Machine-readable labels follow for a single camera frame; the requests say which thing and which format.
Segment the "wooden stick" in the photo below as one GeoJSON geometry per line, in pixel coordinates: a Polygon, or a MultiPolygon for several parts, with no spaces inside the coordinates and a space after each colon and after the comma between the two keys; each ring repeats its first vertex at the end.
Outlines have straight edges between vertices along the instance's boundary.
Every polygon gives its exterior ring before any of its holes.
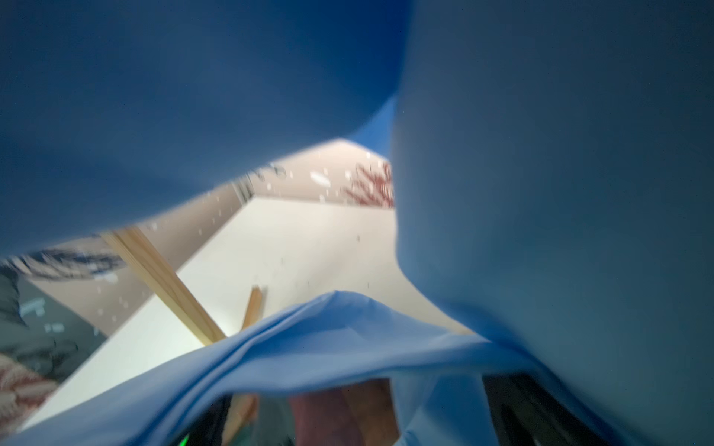
{"type": "MultiPolygon", "coordinates": [[[[246,316],[243,318],[241,331],[250,327],[261,319],[261,306],[263,304],[263,293],[257,286],[253,286],[251,297],[248,300],[246,316]]],[[[258,398],[255,395],[233,395],[231,407],[226,414],[226,424],[223,426],[223,437],[221,444],[227,446],[233,442],[238,433],[250,420],[253,413],[258,409],[258,398]]]]}
{"type": "Polygon", "coordinates": [[[101,237],[204,345],[226,338],[220,327],[139,228],[132,226],[115,230],[104,233],[101,237]]]}
{"type": "Polygon", "coordinates": [[[248,308],[246,309],[246,316],[243,318],[243,327],[241,328],[241,331],[260,320],[262,303],[263,293],[261,293],[260,288],[254,286],[251,290],[251,298],[248,300],[248,308]]]}

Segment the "patterned fabric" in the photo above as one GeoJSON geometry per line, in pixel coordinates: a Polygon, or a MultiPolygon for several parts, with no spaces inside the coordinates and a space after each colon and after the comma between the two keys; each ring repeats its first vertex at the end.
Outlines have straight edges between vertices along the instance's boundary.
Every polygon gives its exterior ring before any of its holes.
{"type": "Polygon", "coordinates": [[[47,248],[0,260],[0,268],[9,268],[25,278],[39,280],[92,279],[124,265],[108,246],[85,250],[79,242],[72,247],[47,248]]]}
{"type": "Polygon", "coordinates": [[[15,431],[57,388],[57,383],[0,354],[0,439],[15,431]]]}

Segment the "wall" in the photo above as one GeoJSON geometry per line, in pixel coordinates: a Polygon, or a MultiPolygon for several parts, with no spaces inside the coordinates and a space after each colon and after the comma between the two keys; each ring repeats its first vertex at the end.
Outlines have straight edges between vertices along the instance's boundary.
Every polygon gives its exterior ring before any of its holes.
{"type": "Polygon", "coordinates": [[[332,290],[363,293],[395,310],[465,330],[399,270],[391,209],[254,198],[179,276],[227,332],[240,329],[252,285],[267,315],[332,290]]]}
{"type": "MultiPolygon", "coordinates": [[[[137,226],[175,270],[241,207],[241,201],[233,184],[227,184],[137,226]]],[[[95,280],[32,283],[107,335],[114,333],[152,294],[128,268],[95,280]]]]}
{"type": "MultiPolygon", "coordinates": [[[[356,183],[362,180],[369,184],[361,167],[384,174],[385,163],[385,158],[358,144],[336,139],[279,159],[272,169],[263,168],[248,177],[255,194],[261,197],[359,204],[350,192],[363,195],[356,190],[356,183]]],[[[391,195],[391,175],[388,193],[391,195]]],[[[372,206],[383,207],[385,203],[372,203],[372,206]]]]}

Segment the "white table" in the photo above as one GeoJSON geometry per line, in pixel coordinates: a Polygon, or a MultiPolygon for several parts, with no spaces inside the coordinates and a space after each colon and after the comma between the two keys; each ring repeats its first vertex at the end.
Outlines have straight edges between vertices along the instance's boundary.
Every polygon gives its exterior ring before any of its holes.
{"type": "MultiPolygon", "coordinates": [[[[254,198],[178,271],[227,335],[253,285],[264,316],[332,290],[357,291],[415,318],[463,326],[427,301],[394,255],[392,210],[254,198]]],[[[25,424],[32,426],[202,344],[154,295],[25,424]]]]}

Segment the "beige wall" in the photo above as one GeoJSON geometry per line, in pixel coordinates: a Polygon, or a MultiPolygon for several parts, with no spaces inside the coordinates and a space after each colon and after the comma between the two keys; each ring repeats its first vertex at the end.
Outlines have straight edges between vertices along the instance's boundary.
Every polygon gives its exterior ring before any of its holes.
{"type": "Polygon", "coordinates": [[[284,175],[262,169],[262,180],[255,173],[248,177],[256,196],[355,204],[345,195],[344,188],[351,188],[352,180],[358,177],[356,166],[380,171],[385,161],[363,146],[336,139],[275,161],[276,167],[284,169],[284,175]],[[329,185],[322,186],[316,180],[327,180],[329,185]]]}
{"type": "MultiPolygon", "coordinates": [[[[230,183],[137,226],[175,270],[241,207],[241,202],[230,183]]],[[[95,280],[33,283],[107,335],[152,294],[128,268],[95,280]]]]}

